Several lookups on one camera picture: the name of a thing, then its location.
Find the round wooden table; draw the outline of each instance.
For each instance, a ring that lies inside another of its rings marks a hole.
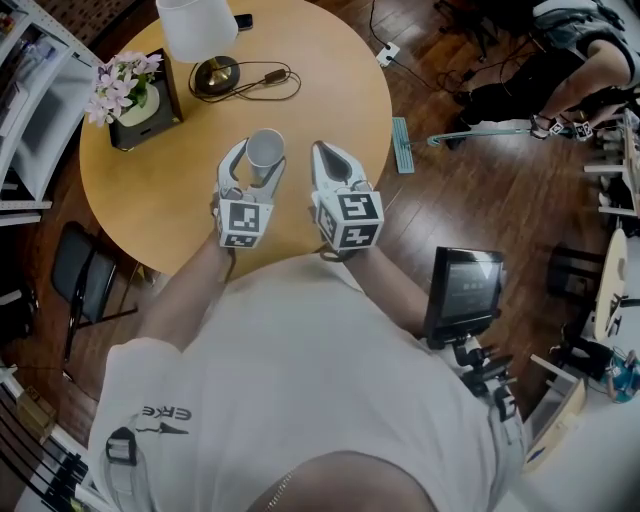
[[[235,275],[316,250],[312,224],[311,145],[335,144],[360,162],[372,184],[385,164],[391,140],[391,100],[371,50],[341,20],[301,0],[232,0],[234,14],[253,14],[225,54],[241,61],[281,61],[302,78],[294,98],[281,102],[229,99],[209,105],[193,98],[192,64],[171,60],[184,123],[130,152],[111,146],[109,130],[85,119],[80,141],[82,182],[94,215],[125,252],[155,270],[174,274],[213,228],[209,202],[220,160],[259,128],[285,139],[287,168],[275,195],[266,234],[253,250],[239,250]],[[140,32],[125,50],[167,50],[160,22]],[[241,66],[240,84],[278,69]],[[256,91],[285,96],[295,83]],[[249,184],[246,157],[238,174]]]

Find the white lampshade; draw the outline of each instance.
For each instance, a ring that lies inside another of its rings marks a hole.
[[[238,35],[226,0],[156,0],[174,59],[203,62],[227,50]]]

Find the white t-shirt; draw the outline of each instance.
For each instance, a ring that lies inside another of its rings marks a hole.
[[[487,414],[342,265],[306,256],[230,284],[182,354],[151,339],[112,348],[89,466],[108,496],[100,457],[133,418],[160,512],[246,512],[299,464],[338,451],[395,464],[439,512],[485,511]]]

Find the brass lamp base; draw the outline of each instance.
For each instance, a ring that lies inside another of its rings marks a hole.
[[[195,88],[202,96],[221,96],[238,85],[239,80],[240,66],[223,55],[203,62],[196,69]]]

